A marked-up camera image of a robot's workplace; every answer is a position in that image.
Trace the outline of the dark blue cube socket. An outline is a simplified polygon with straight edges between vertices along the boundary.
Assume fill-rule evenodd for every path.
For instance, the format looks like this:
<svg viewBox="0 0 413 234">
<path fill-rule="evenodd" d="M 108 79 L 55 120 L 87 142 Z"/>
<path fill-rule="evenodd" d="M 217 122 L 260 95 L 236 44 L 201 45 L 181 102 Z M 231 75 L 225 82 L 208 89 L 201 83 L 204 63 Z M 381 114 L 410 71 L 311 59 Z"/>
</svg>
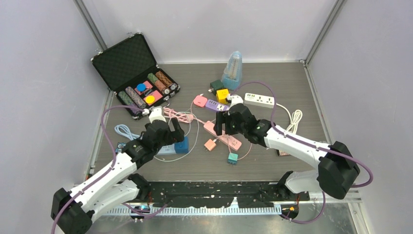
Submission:
<svg viewBox="0 0 413 234">
<path fill-rule="evenodd" d="M 189 152 L 188 137 L 185 136 L 183 141 L 174 143 L 174 150 L 176 154 L 187 154 Z"/>
</svg>

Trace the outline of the yellow cube socket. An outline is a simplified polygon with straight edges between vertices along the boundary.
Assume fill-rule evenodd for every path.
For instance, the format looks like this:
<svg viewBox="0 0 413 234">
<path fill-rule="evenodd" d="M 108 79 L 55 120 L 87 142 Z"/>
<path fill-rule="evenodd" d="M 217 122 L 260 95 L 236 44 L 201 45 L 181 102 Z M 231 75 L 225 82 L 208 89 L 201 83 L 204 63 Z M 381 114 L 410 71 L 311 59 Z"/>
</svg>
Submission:
<svg viewBox="0 0 413 234">
<path fill-rule="evenodd" d="M 221 104 L 228 104 L 227 96 L 229 95 L 228 89 L 221 89 L 216 91 L 216 99 Z"/>
</svg>

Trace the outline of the dark green cube socket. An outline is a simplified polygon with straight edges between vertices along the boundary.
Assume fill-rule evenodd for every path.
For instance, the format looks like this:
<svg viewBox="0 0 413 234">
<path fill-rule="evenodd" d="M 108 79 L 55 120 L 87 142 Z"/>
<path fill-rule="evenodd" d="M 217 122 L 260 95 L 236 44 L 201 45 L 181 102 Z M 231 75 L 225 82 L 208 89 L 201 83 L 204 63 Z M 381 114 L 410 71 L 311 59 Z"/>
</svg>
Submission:
<svg viewBox="0 0 413 234">
<path fill-rule="evenodd" d="M 210 83 L 208 91 L 216 95 L 217 91 L 222 89 L 225 89 L 225 87 L 222 81 L 218 79 Z"/>
</svg>

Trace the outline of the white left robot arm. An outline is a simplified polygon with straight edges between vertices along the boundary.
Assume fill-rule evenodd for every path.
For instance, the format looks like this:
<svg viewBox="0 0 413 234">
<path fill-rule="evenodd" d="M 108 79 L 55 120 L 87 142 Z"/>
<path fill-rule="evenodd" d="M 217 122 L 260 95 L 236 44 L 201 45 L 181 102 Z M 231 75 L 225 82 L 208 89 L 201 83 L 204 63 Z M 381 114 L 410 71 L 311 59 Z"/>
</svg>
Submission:
<svg viewBox="0 0 413 234">
<path fill-rule="evenodd" d="M 174 129 L 164 119 L 146 124 L 143 136 L 126 144 L 122 152 L 95 175 L 67 191 L 54 193 L 51 232 L 57 227 L 65 234 L 84 234 L 108 210 L 135 199 L 143 202 L 149 197 L 148 182 L 136 171 L 153 160 L 160 149 L 184 140 L 184 131 L 177 118 Z"/>
</svg>

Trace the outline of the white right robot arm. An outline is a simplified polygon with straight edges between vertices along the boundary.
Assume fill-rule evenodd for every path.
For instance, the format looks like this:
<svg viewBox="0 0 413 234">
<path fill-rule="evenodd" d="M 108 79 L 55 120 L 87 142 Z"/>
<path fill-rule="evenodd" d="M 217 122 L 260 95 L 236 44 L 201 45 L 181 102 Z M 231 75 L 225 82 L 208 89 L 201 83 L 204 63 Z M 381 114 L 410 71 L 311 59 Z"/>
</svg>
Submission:
<svg viewBox="0 0 413 234">
<path fill-rule="evenodd" d="M 217 137 L 241 134 L 252 144 L 286 152 L 311 165 L 311 171 L 289 171 L 282 176 L 276 187 L 284 200 L 301 192 L 324 192 L 344 199 L 360 174 L 345 144 L 336 141 L 329 145 L 293 134 L 267 119 L 256 119 L 243 104 L 217 112 L 215 122 L 204 125 Z"/>
</svg>

